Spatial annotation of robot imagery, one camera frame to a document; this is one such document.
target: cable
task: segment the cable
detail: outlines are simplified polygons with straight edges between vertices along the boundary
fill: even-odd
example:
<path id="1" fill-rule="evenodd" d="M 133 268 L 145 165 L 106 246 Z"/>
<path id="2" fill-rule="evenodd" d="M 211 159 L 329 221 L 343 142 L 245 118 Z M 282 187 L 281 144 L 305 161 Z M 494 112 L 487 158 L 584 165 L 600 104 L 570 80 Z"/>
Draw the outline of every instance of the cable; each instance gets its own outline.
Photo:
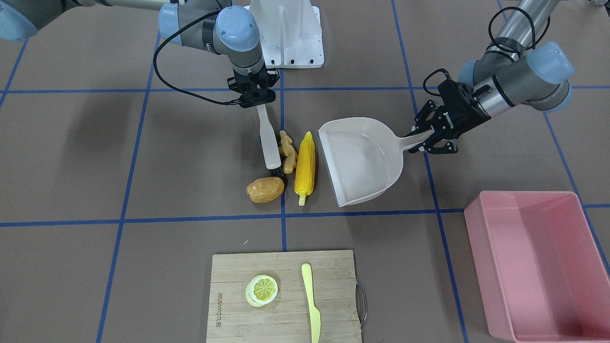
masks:
<path id="1" fill-rule="evenodd" d="M 237 104 L 241 103 L 241 101 L 239 99 L 235 99 L 235 100 L 231 100 L 231 101 L 216 101 L 216 100 L 213 100 L 213 99 L 210 99 L 210 98 L 206 98 L 205 96 L 201 96 L 199 94 L 195 94 L 195 93 L 189 92 L 188 90 L 184 90 L 184 89 L 178 88 L 178 87 L 172 85 L 171 83 L 167 82 L 161 76 L 161 73 L 159 72 L 159 68 L 157 68 L 157 56 L 159 56 L 159 53 L 161 52 L 161 49 L 163 49 L 167 44 L 169 44 L 169 42 L 172 39 L 176 38 L 178 35 L 180 35 L 184 31 L 190 29 L 191 27 L 197 25 L 198 23 L 208 19 L 209 17 L 217 15 L 218 13 L 220 13 L 220 10 L 210 12 L 210 13 L 208 13 L 208 14 L 206 14 L 206 15 L 204 15 L 204 16 L 196 19 L 196 20 L 193 20 L 190 23 L 188 23 L 187 25 L 185 25 L 184 27 L 182 27 L 181 29 L 179 29 L 178 31 L 176 31 L 171 36 L 167 37 L 167 39 L 164 40 L 163 43 L 161 43 L 159 45 L 159 47 L 155 50 L 154 55 L 152 57 L 152 67 L 154 68 L 154 72 L 157 74 L 157 77 L 159 78 L 159 80 L 161 80 L 161 82 L 163 82 L 167 87 L 169 87 L 169 88 L 171 88 L 171 89 L 173 89 L 173 90 L 175 90 L 177 92 L 180 92 L 180 93 L 183 93 L 183 94 L 186 94 L 186 95 L 191 95 L 191 96 L 194 96 L 195 98 L 199 98 L 201 100 L 209 101 L 210 103 L 214 103 L 214 104 L 218 104 L 218 105 L 237 105 Z"/>
<path id="2" fill-rule="evenodd" d="M 505 8 L 503 8 L 503 9 L 499 10 L 499 11 L 498 11 L 498 12 L 497 12 L 497 13 L 496 13 L 496 14 L 495 14 L 493 17 L 492 17 L 492 19 L 489 21 L 489 25 L 488 25 L 488 27 L 487 27 L 487 33 L 489 34 L 489 38 L 492 40 L 493 45 L 494 45 L 496 48 L 498 48 L 498 49 L 500 49 L 500 50 L 502 50 L 502 51 L 504 51 L 504 52 L 508 52 L 508 53 L 511 53 L 511 54 L 519 54 L 519 52 L 518 52 L 517 50 L 514 50 L 514 49 L 507 49 L 507 48 L 505 48 L 505 47 L 501 46 L 501 45 L 500 45 L 500 44 L 499 44 L 499 43 L 496 41 L 496 39 L 493 37 L 493 33 L 492 33 L 492 25 L 493 25 L 493 21 L 494 21 L 496 18 L 498 18 L 498 16 L 499 16 L 499 15 L 501 15 L 503 12 L 505 12 L 505 11 L 507 11 L 507 10 L 516 10 L 516 11 L 519 11 L 519 12 L 521 12 L 521 14 L 523 14 L 523 15 L 525 16 L 525 18 L 527 18 L 527 20 L 529 21 L 529 26 L 531 27 L 531 30 L 532 30 L 532 45 L 531 45 L 531 46 L 529 46 L 529 47 L 527 47 L 525 50 L 527 51 L 527 50 L 530 50 L 530 49 L 535 49 L 535 48 L 536 48 L 536 45 L 537 45 L 538 43 L 540 43 L 540 41 L 542 40 L 542 38 L 544 37 L 544 35 L 545 35 L 545 34 L 547 34 L 548 27 L 551 25 L 551 17 L 549 16 L 549 17 L 547 18 L 547 25 L 546 25 L 546 27 L 544 28 L 544 30 L 542 31 L 542 34 L 540 35 L 540 37 L 539 37 L 539 38 L 536 40 L 536 27 L 535 27 L 535 25 L 534 25 L 534 20 L 533 20 L 533 19 L 532 19 L 532 17 L 531 17 L 531 16 L 528 14 L 528 12 L 526 12 L 525 10 L 523 10 L 523 9 L 521 9 L 521 8 L 519 8 L 519 7 L 515 7 L 515 6 L 505 7 Z"/>
<path id="3" fill-rule="evenodd" d="M 428 76 L 427 76 L 427 77 L 426 77 L 426 78 L 423 80 L 423 89 L 426 91 L 426 93 L 428 93 L 428 94 L 430 94 L 430 95 L 432 95 L 432 96 L 440 96 L 440 93 L 433 93 L 433 92 L 430 92 L 430 91 L 428 90 L 428 87 L 426 86 L 426 82 L 427 82 L 427 81 L 428 81 L 428 80 L 429 80 L 431 77 L 433 77 L 435 74 L 437 74 L 437 73 L 443 73 L 443 74 L 445 75 L 445 77 L 446 77 L 448 80 L 450 80 L 450 79 L 451 79 L 451 75 L 449 75 L 449 72 L 447 71 L 447 69 L 444 69 L 444 68 L 437 69 L 437 70 L 433 71 L 433 72 L 432 72 L 430 75 L 428 75 Z"/>

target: wooden cutting board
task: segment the wooden cutting board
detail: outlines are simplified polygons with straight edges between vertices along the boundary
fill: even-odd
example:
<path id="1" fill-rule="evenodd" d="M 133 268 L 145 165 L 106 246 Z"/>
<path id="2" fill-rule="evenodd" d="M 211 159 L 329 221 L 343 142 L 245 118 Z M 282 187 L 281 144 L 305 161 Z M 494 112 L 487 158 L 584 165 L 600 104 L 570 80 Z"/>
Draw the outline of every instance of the wooden cutting board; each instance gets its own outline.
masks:
<path id="1" fill-rule="evenodd" d="M 313 270 L 320 343 L 361 343 L 352 250 L 214 255 L 206 342 L 311 343 L 303 263 Z M 259 274 L 272 276 L 279 291 L 255 308 L 245 290 Z"/>

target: pink container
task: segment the pink container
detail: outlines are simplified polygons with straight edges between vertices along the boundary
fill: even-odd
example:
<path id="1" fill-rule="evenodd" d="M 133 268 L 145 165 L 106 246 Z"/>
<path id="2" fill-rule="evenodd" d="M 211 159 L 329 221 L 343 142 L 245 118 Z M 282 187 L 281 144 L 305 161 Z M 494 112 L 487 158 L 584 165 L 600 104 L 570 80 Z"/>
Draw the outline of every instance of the pink container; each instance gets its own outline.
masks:
<path id="1" fill-rule="evenodd" d="M 610 342 L 610 281 L 572 192 L 481 192 L 465 210 L 489 333 Z"/>

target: corn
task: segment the corn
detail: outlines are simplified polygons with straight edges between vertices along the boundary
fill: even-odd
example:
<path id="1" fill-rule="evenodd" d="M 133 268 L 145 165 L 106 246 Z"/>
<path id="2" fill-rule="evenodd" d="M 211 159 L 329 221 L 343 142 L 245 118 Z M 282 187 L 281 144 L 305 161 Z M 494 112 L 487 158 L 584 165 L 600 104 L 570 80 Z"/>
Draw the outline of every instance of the corn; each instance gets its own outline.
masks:
<path id="1" fill-rule="evenodd" d="M 314 191 L 315 179 L 315 145 L 311 132 L 299 147 L 299 159 L 296 162 L 295 193 L 299 196 L 299 206 L 305 205 L 305 197 Z"/>

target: lime slice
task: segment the lime slice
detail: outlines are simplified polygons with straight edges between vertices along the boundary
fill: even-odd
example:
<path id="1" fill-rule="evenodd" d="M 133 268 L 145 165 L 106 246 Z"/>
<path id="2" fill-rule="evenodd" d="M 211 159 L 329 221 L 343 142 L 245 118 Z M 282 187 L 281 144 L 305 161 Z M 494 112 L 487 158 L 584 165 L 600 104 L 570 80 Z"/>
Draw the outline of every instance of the lime slice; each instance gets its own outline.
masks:
<path id="1" fill-rule="evenodd" d="M 255 307 L 266 305 L 278 294 L 278 283 L 269 275 L 258 275 L 246 287 L 246 301 Z"/>

